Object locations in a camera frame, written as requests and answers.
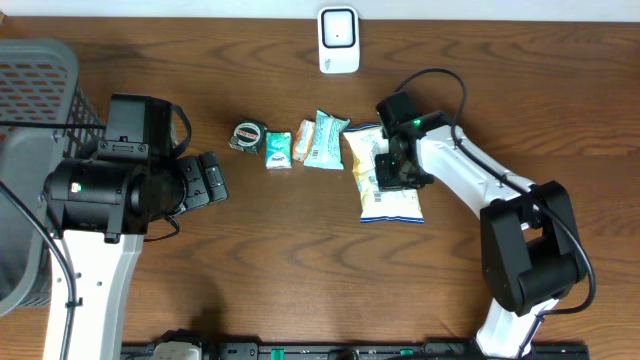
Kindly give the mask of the yellow snack bag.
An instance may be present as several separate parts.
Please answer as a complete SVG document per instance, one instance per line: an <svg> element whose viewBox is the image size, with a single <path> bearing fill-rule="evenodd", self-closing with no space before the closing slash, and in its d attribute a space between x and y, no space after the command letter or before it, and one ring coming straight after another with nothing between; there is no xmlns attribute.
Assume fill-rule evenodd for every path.
<svg viewBox="0 0 640 360"><path fill-rule="evenodd" d="M381 191L375 171L375 156L389 152L381 125L365 124L346 129L343 135L353 156L352 174L360 193L363 224L380 221L423 224L416 190Z"/></svg>

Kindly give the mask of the round green tape measure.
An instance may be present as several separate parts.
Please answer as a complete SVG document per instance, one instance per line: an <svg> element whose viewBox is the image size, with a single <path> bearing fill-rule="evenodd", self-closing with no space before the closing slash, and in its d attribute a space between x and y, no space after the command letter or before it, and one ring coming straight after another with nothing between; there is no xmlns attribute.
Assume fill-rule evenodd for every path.
<svg viewBox="0 0 640 360"><path fill-rule="evenodd" d="M232 149L258 155L266 139L267 126L256 121L243 120L233 130L228 142Z"/></svg>

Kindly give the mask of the teal snack packet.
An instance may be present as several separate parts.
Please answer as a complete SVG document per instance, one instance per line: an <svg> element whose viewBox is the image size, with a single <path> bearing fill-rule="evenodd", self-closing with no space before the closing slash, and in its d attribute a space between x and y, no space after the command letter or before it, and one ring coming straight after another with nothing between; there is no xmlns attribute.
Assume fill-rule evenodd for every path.
<svg viewBox="0 0 640 360"><path fill-rule="evenodd" d="M343 170L339 137L349 124L349 119L339 119L318 110L311 149L303 164L306 167Z"/></svg>

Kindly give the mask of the small teal tissue pack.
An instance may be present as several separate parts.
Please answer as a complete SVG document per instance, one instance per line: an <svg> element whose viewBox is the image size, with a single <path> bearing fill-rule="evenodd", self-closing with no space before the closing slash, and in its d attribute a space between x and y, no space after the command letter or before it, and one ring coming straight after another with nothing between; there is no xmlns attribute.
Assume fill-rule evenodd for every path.
<svg viewBox="0 0 640 360"><path fill-rule="evenodd" d="M288 169L292 167L291 133L268 132L266 135L267 169Z"/></svg>

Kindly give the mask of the orange snack packet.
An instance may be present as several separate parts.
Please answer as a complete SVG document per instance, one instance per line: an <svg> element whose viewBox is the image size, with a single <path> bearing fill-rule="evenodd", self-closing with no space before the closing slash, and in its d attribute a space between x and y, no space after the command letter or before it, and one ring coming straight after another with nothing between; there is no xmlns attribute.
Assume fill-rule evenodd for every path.
<svg viewBox="0 0 640 360"><path fill-rule="evenodd" d="M309 120L303 120L296 133L292 159L298 162L304 162L309 154L311 144L313 142L315 131L315 123Z"/></svg>

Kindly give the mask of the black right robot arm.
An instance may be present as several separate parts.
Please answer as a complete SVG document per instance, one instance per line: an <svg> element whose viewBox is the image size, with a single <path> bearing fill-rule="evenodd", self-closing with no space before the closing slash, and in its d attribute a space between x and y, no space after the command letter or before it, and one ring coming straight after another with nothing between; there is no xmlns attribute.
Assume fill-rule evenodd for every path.
<svg viewBox="0 0 640 360"><path fill-rule="evenodd" d="M583 304L558 308L572 287L595 273L581 245L567 190L518 176L469 141L447 114L419 113L405 91L376 106L387 152L376 156L383 191L419 190L444 183L479 219L481 265L492 302L474 342L485 358L522 359L550 315L568 315Z"/></svg>

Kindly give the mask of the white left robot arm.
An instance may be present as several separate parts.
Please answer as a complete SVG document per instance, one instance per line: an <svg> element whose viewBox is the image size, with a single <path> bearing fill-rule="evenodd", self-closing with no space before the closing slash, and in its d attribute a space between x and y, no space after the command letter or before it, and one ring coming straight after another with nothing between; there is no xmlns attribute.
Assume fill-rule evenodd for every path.
<svg viewBox="0 0 640 360"><path fill-rule="evenodd" d="M150 223L224 201L229 192L212 152L187 154L173 120L191 124L178 105L115 94L96 150L62 161L44 194L61 232L50 252L52 298L47 359L117 359L131 281Z"/></svg>

